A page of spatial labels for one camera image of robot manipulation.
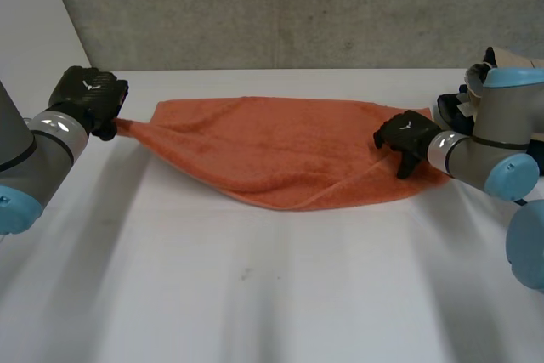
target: orange towel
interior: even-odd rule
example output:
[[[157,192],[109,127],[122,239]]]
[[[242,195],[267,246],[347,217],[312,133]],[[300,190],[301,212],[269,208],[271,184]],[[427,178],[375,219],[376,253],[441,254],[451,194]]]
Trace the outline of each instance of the orange towel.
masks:
[[[316,210],[398,200],[449,180],[426,163],[398,180],[400,155],[374,147],[372,134],[401,111],[321,99],[184,99],[159,103],[150,123],[117,126],[235,199]]]

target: light blue joint cap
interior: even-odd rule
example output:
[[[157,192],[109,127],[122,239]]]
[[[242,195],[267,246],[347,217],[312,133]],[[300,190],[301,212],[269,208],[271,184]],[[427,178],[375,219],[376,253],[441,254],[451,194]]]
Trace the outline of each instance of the light blue joint cap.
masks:
[[[540,83],[544,85],[544,69],[542,68],[494,68],[487,73],[484,87],[509,88]]]
[[[42,213],[43,207],[34,197],[0,185],[0,235],[27,231]]]
[[[544,290],[544,200],[531,201],[514,214],[507,232],[507,258],[519,282]]]
[[[526,153],[517,153],[493,167],[485,181],[484,191],[502,200],[516,201],[535,188],[539,176],[535,159]]]

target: gray wall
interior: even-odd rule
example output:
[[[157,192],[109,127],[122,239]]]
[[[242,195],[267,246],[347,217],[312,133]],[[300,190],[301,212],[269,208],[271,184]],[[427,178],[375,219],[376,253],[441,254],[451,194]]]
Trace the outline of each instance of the gray wall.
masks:
[[[64,0],[106,70],[463,67],[543,57],[544,0]]]

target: table surface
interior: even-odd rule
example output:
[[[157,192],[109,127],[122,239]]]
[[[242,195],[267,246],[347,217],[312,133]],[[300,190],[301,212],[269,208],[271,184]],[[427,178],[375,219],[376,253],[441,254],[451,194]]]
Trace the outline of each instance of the table surface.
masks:
[[[118,75],[130,83],[122,117],[138,120],[165,99],[242,95],[417,108],[463,79],[462,70]],[[23,115],[36,114],[36,97],[18,101]],[[544,298],[516,282],[505,256],[515,211],[454,181],[375,206],[272,212],[132,139],[93,139],[35,226],[0,244],[0,360],[541,363]]]

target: robotic arm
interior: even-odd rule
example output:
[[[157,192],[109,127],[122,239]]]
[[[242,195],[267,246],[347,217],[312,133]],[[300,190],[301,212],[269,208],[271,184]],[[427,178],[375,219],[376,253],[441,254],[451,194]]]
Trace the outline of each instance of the robotic arm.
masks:
[[[42,215],[89,134],[113,139],[127,95],[128,83],[110,72],[73,66],[27,124],[0,83],[0,235],[28,230]]]
[[[467,79],[473,74],[467,72]],[[540,169],[526,154],[531,135],[544,132],[544,70],[495,68],[481,90],[472,136],[443,131],[414,111],[385,122],[374,134],[402,153],[397,176],[406,179],[421,161],[504,201],[526,204]],[[544,201],[523,205],[507,233],[507,258],[524,285],[544,290]]]

